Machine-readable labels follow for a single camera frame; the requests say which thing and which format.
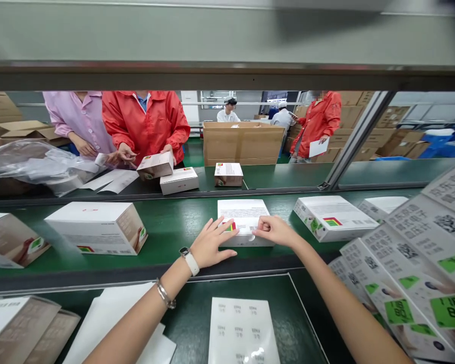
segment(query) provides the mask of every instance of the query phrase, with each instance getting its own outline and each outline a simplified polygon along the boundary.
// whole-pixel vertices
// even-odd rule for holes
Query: brown cardboard box
[[[205,122],[204,165],[276,164],[284,131],[283,127],[262,122]]]

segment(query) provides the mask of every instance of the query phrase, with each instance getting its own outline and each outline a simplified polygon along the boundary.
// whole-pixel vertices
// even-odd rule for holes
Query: green display graphic
[[[436,334],[433,332],[433,330],[425,324],[416,324],[416,325],[411,325],[410,326],[411,330],[423,335],[430,335],[436,337]]]
[[[379,285],[376,283],[371,283],[370,285],[366,285],[366,289],[369,292],[369,294],[373,294],[378,288],[379,288]]]
[[[455,255],[447,259],[439,260],[438,264],[440,264],[448,273],[453,273],[455,271]]]
[[[386,314],[388,315],[388,322],[390,324],[400,325],[415,323],[410,306],[405,299],[385,302],[384,306],[386,307]]]
[[[430,300],[436,323],[441,328],[455,329],[455,295]]]
[[[420,279],[417,276],[409,276],[401,278],[399,281],[401,282],[403,287],[405,287],[406,289],[410,289],[419,280]]]

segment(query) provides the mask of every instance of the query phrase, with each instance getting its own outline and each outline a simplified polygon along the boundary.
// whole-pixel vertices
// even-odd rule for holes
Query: plastic bag
[[[39,140],[23,139],[0,146],[0,178],[43,184],[58,197],[81,187],[103,170],[93,161]]]

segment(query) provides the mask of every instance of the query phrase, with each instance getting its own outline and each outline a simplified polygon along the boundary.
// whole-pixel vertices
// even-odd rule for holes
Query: smartwatch
[[[199,266],[197,265],[196,260],[194,259],[194,256],[191,254],[191,251],[187,247],[183,247],[178,251],[181,256],[184,257],[184,259],[187,262],[187,265],[191,269],[192,276],[195,277],[197,273],[199,273]]]

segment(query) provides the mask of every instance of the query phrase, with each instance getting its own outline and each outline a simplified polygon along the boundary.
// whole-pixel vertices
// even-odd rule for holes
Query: white shirt
[[[217,113],[218,122],[240,122],[239,117],[234,111],[231,111],[231,114],[226,114],[226,109],[222,109]]]
[[[277,112],[273,119],[271,120],[271,125],[278,125],[285,128],[285,134],[288,132],[288,128],[292,125],[295,125],[295,120],[293,120],[292,116],[288,112],[287,109],[280,110]]]

